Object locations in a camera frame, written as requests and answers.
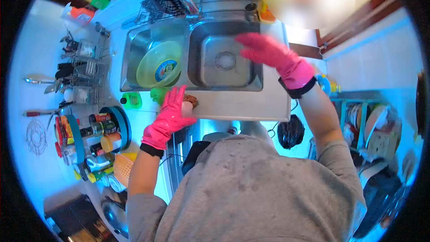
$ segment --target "green plastic bowl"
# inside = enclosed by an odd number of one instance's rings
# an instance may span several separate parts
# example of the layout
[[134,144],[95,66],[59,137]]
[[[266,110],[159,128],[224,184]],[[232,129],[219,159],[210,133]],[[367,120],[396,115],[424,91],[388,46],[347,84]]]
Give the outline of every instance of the green plastic bowl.
[[181,46],[175,41],[158,44],[140,61],[136,79],[142,88],[164,87],[181,72]]

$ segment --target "stainless steel sink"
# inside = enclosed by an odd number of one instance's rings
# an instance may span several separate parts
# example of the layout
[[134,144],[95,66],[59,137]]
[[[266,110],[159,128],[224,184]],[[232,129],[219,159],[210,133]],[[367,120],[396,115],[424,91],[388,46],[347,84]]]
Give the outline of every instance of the stainless steel sink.
[[240,56],[243,46],[234,40],[237,34],[256,31],[244,20],[197,24],[189,41],[190,81],[198,87],[234,90],[250,85],[256,76],[261,78],[261,65]]
[[242,45],[234,41],[237,34],[259,32],[242,11],[212,13],[190,24],[185,19],[171,18],[131,30],[128,33],[121,74],[121,91],[149,91],[136,80],[137,67],[143,56],[165,41],[182,46],[179,77],[169,86],[187,85],[187,90],[260,91],[263,73],[239,55]]
[[122,91],[148,91],[136,80],[136,71],[143,56],[154,46],[168,40],[185,45],[188,23],[182,19],[168,19],[162,23],[131,30],[127,35],[121,75]]

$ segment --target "orange basket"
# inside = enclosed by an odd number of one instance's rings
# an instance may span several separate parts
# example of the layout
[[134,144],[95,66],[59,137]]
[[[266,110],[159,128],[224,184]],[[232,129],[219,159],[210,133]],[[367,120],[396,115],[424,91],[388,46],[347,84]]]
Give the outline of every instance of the orange basket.
[[120,153],[115,154],[114,175],[115,178],[125,187],[128,187],[130,171],[137,153]]

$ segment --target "gray sweatshirt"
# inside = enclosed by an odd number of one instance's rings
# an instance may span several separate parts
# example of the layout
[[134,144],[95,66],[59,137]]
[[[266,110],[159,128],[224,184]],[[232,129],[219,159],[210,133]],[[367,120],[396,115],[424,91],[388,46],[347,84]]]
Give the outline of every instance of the gray sweatshirt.
[[245,135],[211,143],[169,205],[129,197],[130,241],[347,241],[366,213],[357,171],[343,140],[318,155],[280,156]]

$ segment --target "pink rubber glove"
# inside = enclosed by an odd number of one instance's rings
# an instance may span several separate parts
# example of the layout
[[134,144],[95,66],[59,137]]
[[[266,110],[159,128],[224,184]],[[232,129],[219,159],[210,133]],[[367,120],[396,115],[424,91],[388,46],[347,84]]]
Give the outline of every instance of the pink rubber glove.
[[288,89],[299,89],[315,75],[314,68],[286,45],[267,35],[245,33],[236,37],[245,46],[240,55],[256,63],[276,68]]
[[172,133],[197,121],[196,118],[182,117],[181,107],[185,88],[186,86],[183,85],[178,91],[176,87],[173,87],[171,91],[166,93],[160,114],[152,125],[147,126],[143,131],[142,143],[156,149],[166,149],[166,143]]

